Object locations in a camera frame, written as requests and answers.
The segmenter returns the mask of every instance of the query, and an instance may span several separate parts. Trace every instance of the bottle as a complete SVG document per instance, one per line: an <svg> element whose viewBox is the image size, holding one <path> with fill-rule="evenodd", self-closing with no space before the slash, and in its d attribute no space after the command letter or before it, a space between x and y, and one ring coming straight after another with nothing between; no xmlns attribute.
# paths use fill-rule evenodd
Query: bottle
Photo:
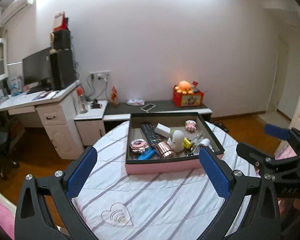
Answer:
<svg viewBox="0 0 300 240"><path fill-rule="evenodd" d="M78 95L78 99L79 99L80 114L84 114L84 113L88 112L88 107L87 107L86 98L84 96L83 88L81 86L77 87L76 91L77 91L77 95Z"/></svg>

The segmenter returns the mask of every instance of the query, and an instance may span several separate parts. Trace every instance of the white cloth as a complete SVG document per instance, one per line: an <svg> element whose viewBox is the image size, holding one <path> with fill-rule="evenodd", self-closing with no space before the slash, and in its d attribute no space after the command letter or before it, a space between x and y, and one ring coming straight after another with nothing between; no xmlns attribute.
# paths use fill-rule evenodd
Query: white cloth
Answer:
<svg viewBox="0 0 300 240"><path fill-rule="evenodd" d="M236 154L237 142L207 123L225 148L223 160L234 170L255 176ZM218 213L224 199L202 168L162 174L128 175L125 152L129 121L95 145L98 161L79 196L72 201L100 240L197 239ZM228 234L237 230L249 203L246 196Z"/></svg>

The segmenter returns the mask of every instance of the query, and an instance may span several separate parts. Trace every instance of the yellow object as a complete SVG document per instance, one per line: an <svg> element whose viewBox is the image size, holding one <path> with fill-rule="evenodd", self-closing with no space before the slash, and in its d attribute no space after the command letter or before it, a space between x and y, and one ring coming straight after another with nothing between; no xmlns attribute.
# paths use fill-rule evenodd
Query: yellow object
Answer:
<svg viewBox="0 0 300 240"><path fill-rule="evenodd" d="M183 146L186 147L187 149L190 149L192 143L185 137L183 140Z"/></svg>
<svg viewBox="0 0 300 240"><path fill-rule="evenodd" d="M193 94L192 86L187 81L180 81L179 84L174 88L177 93L182 93L184 95L186 94Z"/></svg>

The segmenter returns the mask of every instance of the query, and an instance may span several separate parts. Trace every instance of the phone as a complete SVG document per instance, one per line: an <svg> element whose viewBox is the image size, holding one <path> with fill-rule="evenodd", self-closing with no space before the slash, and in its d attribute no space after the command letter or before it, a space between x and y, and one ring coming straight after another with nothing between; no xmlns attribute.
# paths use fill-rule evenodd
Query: phone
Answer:
<svg viewBox="0 0 300 240"><path fill-rule="evenodd" d="M153 109L153 108L155 108L155 105L154 105L154 104L147 104L147 105L141 107L140 109L141 109L142 111L145 111L146 113L149 113L149 111L150 111L151 109Z"/></svg>

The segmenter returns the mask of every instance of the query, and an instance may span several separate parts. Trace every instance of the metal screw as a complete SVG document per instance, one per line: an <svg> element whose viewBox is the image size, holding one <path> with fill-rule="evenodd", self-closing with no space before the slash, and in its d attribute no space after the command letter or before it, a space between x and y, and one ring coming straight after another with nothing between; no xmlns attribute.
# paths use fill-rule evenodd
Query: metal screw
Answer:
<svg viewBox="0 0 300 240"><path fill-rule="evenodd" d="M62 171L56 171L56 172L54 173L54 176L60 177L60 176L62 176L62 174L63 174Z"/></svg>
<svg viewBox="0 0 300 240"><path fill-rule="evenodd" d="M239 171L239 170L235 170L233 173L234 173L234 175L237 176L237 177L241 177L241 176L242 176L242 172Z"/></svg>
<svg viewBox="0 0 300 240"><path fill-rule="evenodd" d="M32 174L28 174L28 175L26 176L26 180L31 180L32 178L33 178Z"/></svg>
<svg viewBox="0 0 300 240"><path fill-rule="evenodd" d="M265 178L266 178L266 179L271 179L271 175L268 174L268 173L266 173L266 174L265 174Z"/></svg>

